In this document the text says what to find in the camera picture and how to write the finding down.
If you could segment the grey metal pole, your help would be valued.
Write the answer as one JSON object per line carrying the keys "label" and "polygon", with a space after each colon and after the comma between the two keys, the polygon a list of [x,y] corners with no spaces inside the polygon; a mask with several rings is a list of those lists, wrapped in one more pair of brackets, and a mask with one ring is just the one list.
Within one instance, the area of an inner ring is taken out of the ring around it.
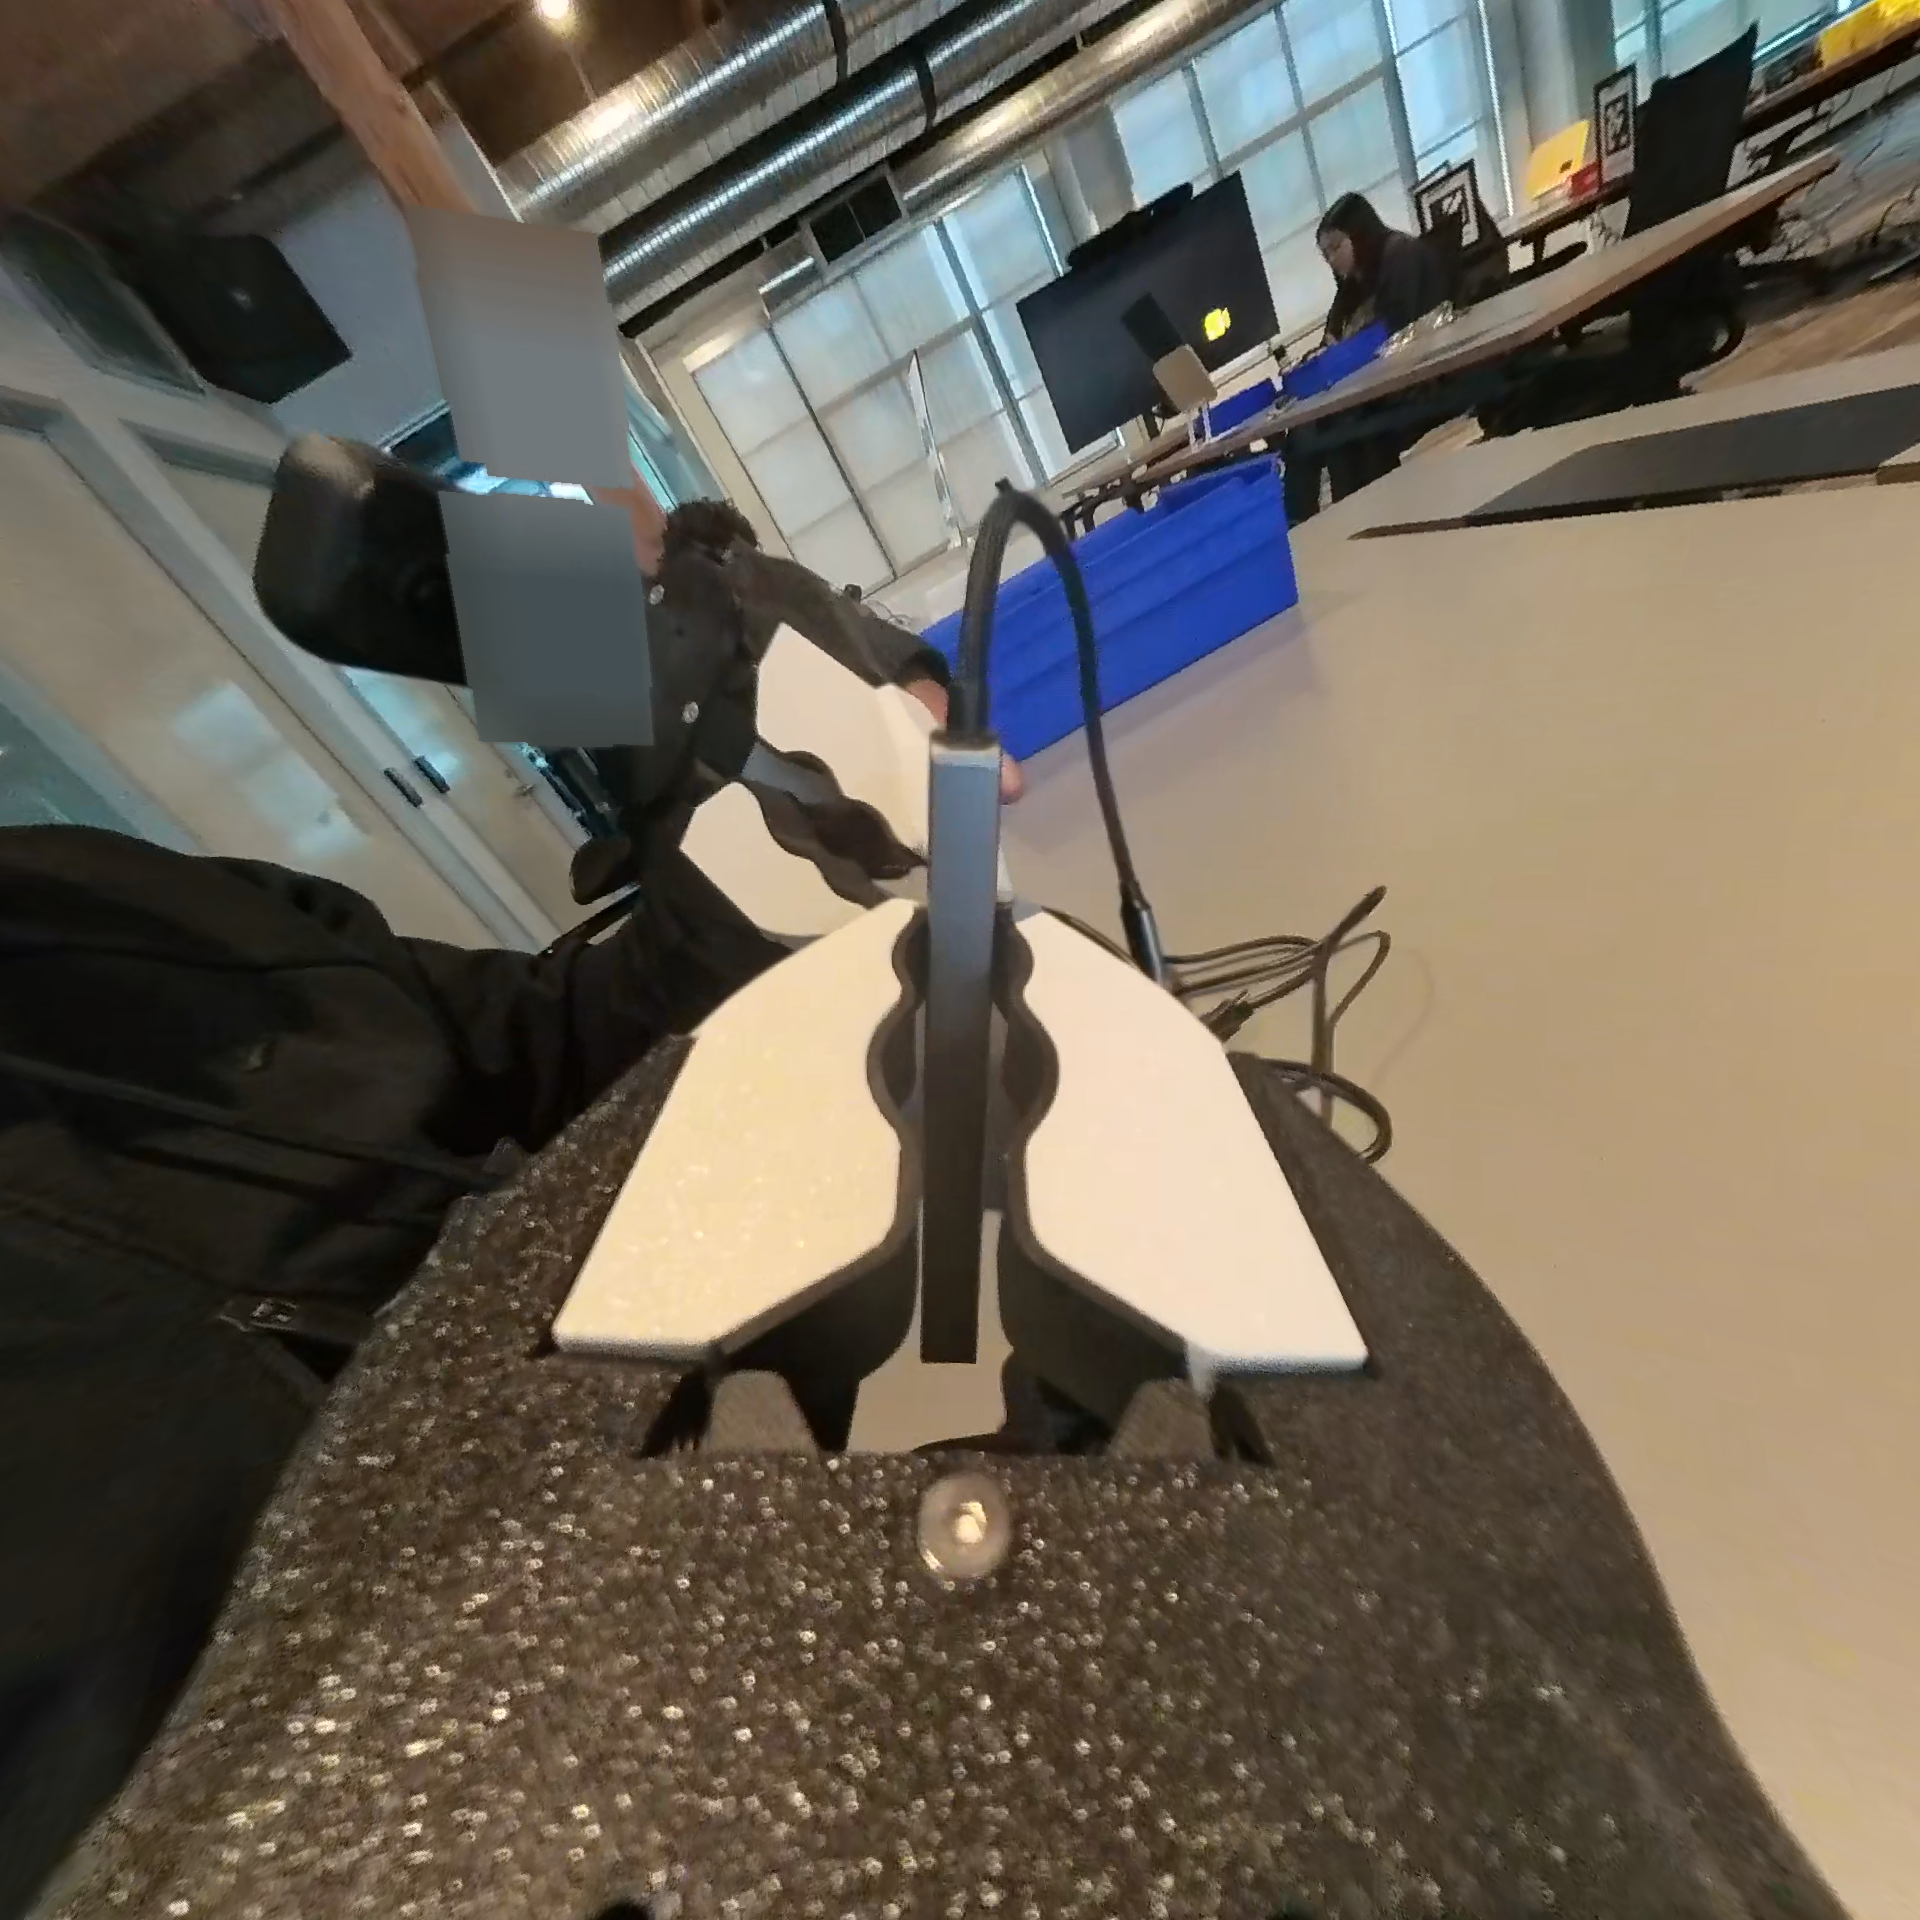
{"label": "grey metal pole", "polygon": [[966,530],[963,530],[963,511],[953,500],[940,438],[935,438],[935,422],[930,422],[918,352],[910,352],[910,360],[903,360],[903,388],[910,388],[910,403],[915,403],[915,425],[918,425],[930,489],[935,489],[935,503],[940,503],[945,547],[956,553],[966,542]]}

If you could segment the long wooden table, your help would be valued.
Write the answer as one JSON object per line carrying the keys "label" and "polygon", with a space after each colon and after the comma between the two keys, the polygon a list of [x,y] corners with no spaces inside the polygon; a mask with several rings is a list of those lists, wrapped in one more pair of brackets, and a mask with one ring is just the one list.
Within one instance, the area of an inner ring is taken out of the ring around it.
{"label": "long wooden table", "polygon": [[1563,272],[1538,275],[1527,288],[1505,288],[1498,296],[1470,313],[1432,313],[1418,317],[1391,352],[1356,367],[1352,375],[1330,385],[1313,401],[1283,401],[1267,416],[1250,416],[1238,430],[1215,441],[1180,441],[1180,430],[1160,430],[1139,452],[1114,452],[1108,464],[1083,469],[1062,500],[1079,511],[1102,492],[1124,489],[1160,489],[1193,469],[1228,464],[1238,452],[1270,445],[1290,430],[1362,416],[1362,430],[1385,425],[1385,411],[1405,391],[1424,391],[1440,385],[1463,385],[1485,367],[1505,367],[1538,338],[1640,296],[1645,279],[1663,275],[1674,260],[1698,252],[1717,252],[1721,233],[1747,233],[1795,201],[1803,184],[1826,179],[1840,167],[1833,150],[1803,153],[1758,179],[1747,179],[1690,212],[1674,212],[1632,239],[1618,239],[1599,254],[1573,254]]}

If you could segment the small silver stand device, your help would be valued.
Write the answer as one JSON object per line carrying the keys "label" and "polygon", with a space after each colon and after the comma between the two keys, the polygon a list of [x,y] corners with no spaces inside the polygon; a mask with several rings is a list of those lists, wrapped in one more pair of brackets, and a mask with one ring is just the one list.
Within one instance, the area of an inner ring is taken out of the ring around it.
{"label": "small silver stand device", "polygon": [[1160,296],[1132,296],[1124,309],[1124,332],[1145,352],[1147,375],[1174,416],[1203,416],[1220,401],[1205,360],[1193,352]]}

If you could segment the large black monitor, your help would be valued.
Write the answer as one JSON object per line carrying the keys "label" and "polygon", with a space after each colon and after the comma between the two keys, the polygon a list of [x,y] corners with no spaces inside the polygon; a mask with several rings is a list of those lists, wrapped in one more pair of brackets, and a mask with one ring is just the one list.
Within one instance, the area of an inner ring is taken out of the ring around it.
{"label": "large black monitor", "polygon": [[1174,416],[1124,332],[1132,296],[1160,296],[1215,385],[1277,338],[1277,296],[1238,175],[1174,184],[1069,252],[1069,272],[1015,301],[1044,391],[1069,452],[1145,416]]}

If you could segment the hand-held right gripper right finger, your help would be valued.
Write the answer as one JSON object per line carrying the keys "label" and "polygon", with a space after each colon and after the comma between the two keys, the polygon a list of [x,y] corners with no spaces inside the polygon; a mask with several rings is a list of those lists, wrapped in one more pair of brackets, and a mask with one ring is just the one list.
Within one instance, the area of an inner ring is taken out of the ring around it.
{"label": "hand-held right gripper right finger", "polygon": [[999,1329],[1028,1373],[1362,1373],[1223,1041],[1048,911],[999,937]]}

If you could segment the person's left forearm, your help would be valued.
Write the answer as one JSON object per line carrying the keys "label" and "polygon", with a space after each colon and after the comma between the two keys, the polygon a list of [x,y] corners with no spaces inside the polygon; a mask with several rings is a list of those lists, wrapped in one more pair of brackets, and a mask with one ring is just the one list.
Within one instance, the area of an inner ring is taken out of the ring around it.
{"label": "person's left forearm", "polygon": [[841,660],[869,687],[898,687],[945,717],[945,660],[856,590],[835,590],[796,556],[767,553],[755,523],[729,500],[688,500],[667,517],[667,556],[697,556],[729,586],[751,656],[763,660],[782,629]]}

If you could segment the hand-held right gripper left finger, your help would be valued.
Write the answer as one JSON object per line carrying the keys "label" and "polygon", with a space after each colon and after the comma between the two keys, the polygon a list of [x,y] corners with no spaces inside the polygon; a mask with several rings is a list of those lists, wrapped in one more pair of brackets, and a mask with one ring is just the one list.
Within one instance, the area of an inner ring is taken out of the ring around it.
{"label": "hand-held right gripper left finger", "polygon": [[694,1034],[554,1348],[729,1360],[898,1242],[915,1202],[883,1041],[915,1015],[915,925],[890,900]]}

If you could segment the black air vent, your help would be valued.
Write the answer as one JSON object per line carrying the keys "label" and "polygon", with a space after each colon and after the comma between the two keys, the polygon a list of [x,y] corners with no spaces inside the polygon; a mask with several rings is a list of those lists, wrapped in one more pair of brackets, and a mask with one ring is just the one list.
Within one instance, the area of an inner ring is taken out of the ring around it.
{"label": "black air vent", "polygon": [[896,175],[869,175],[841,194],[810,207],[790,233],[777,245],[763,293],[830,275],[841,260],[864,254],[873,239],[898,230],[903,207]]}

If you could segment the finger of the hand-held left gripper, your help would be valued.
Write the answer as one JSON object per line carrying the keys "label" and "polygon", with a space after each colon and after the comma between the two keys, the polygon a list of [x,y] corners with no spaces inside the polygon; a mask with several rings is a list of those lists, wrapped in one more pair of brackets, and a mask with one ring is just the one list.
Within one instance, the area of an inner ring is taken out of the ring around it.
{"label": "finger of the hand-held left gripper", "polygon": [[755,664],[755,741],[740,767],[771,842],[826,884],[910,884],[930,842],[930,709],[873,687],[796,629]]}
{"label": "finger of the hand-held left gripper", "polygon": [[918,871],[918,795],[782,792],[729,779],[697,801],[680,848],[777,941],[815,941],[896,903]]}

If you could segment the grey slim usb hub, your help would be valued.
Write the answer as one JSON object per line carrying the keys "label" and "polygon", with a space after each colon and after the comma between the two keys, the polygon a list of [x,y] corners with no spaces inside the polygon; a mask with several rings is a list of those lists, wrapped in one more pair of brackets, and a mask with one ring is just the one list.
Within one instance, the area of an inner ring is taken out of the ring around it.
{"label": "grey slim usb hub", "polygon": [[918,1360],[980,1357],[999,931],[999,741],[930,733],[918,1050]]}

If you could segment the black desk mat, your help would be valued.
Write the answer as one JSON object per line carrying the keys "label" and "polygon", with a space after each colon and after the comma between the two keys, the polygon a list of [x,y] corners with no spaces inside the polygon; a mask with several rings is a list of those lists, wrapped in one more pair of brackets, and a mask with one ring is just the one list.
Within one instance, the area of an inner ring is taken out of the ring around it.
{"label": "black desk mat", "polygon": [[1668,425],[1659,438],[1578,445],[1527,486],[1470,511],[1470,526],[1700,503],[1875,474],[1920,441],[1920,388],[1813,401],[1795,411]]}

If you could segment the large window wall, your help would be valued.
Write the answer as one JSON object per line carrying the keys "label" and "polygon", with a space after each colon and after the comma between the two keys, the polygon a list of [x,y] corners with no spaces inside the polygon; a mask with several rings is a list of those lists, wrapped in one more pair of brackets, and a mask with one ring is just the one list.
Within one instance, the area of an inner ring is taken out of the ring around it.
{"label": "large window wall", "polygon": [[1301,352],[1330,309],[1313,224],[1338,191],[1408,230],[1415,179],[1471,153],[1485,194],[1522,212],[1527,153],[1588,104],[1612,56],[1618,5],[1256,5],[826,293],[697,338],[677,375],[700,452],[790,556],[876,590],[945,547],[910,352],[963,517],[999,478],[1051,486],[1132,438],[1069,452],[1015,317],[1028,293],[1062,275],[1069,245],[1171,184],[1238,175],[1277,338]]}

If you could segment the black wall-mounted box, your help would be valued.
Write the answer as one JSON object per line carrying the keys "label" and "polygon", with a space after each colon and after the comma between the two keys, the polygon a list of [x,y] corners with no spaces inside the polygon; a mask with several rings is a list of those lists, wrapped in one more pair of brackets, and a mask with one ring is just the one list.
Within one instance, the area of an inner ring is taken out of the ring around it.
{"label": "black wall-mounted box", "polygon": [[349,360],[349,345],[267,233],[158,233],[121,272],[189,373],[257,403]]}

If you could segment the white framed glass door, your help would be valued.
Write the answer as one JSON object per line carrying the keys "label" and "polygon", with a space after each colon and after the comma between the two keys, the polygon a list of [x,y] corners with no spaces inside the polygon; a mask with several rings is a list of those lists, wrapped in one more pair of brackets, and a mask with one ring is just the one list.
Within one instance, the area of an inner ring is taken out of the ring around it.
{"label": "white framed glass door", "polygon": [[302,660],[249,590],[279,416],[212,391],[72,233],[8,212],[0,819],[260,855],[397,931],[549,946],[586,819],[444,687]]}

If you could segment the person's black jacket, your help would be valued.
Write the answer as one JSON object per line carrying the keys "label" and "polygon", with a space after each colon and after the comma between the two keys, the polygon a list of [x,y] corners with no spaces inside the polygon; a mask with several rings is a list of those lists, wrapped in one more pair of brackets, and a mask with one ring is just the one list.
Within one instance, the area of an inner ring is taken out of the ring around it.
{"label": "person's black jacket", "polygon": [[8,1916],[148,1748],[447,1213],[782,959],[680,855],[624,931],[504,950],[269,862],[8,830]]}

